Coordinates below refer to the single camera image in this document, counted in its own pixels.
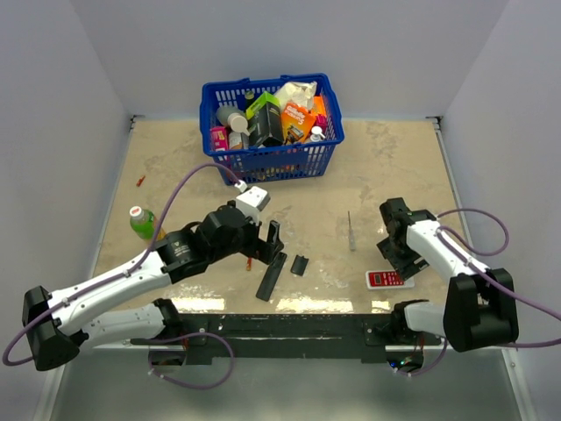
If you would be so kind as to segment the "black battery cover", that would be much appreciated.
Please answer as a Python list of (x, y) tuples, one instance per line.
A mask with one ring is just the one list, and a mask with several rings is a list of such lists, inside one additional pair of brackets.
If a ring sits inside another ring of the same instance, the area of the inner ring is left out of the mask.
[(294, 262), (290, 268), (293, 275), (303, 276), (308, 266), (309, 259), (303, 255), (296, 255)]

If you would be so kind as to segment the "white red remote control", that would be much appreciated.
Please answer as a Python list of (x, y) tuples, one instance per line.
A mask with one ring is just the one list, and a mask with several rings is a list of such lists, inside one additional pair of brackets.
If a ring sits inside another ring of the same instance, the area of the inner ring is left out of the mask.
[(370, 290), (412, 289), (415, 286), (413, 277), (404, 281), (396, 271), (367, 271), (366, 287)]

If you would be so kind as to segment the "black remote control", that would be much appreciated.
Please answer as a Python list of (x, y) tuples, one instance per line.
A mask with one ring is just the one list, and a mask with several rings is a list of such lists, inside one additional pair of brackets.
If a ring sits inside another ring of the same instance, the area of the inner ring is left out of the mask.
[(280, 277), (281, 271), (287, 259), (287, 255), (280, 252), (273, 259), (273, 262), (267, 267), (263, 279), (259, 285), (256, 297), (259, 300), (268, 302), (273, 294), (273, 289)]

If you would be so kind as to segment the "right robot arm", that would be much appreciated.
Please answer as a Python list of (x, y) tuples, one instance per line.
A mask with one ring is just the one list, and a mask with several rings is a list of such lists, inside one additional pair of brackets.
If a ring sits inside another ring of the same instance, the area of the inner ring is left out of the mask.
[(426, 332), (447, 339), (462, 353), (518, 340), (514, 281), (506, 269), (474, 259), (435, 215), (411, 210), (401, 197), (382, 203), (380, 215), (387, 237), (378, 248), (397, 275), (406, 281), (431, 267), (447, 284), (442, 306), (425, 299), (394, 306), (387, 330), (396, 342), (408, 345)]

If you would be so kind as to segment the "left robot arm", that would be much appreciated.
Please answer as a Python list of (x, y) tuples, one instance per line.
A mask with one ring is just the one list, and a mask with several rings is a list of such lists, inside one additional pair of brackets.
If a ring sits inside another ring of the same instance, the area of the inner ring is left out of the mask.
[(92, 344), (95, 332), (107, 333), (102, 318), (136, 296), (202, 274), (236, 253), (271, 264), (284, 247), (281, 226), (271, 221), (266, 239), (260, 238), (260, 227), (228, 202), (95, 278), (57, 291), (29, 289), (22, 323), (35, 368), (48, 371), (70, 362)]

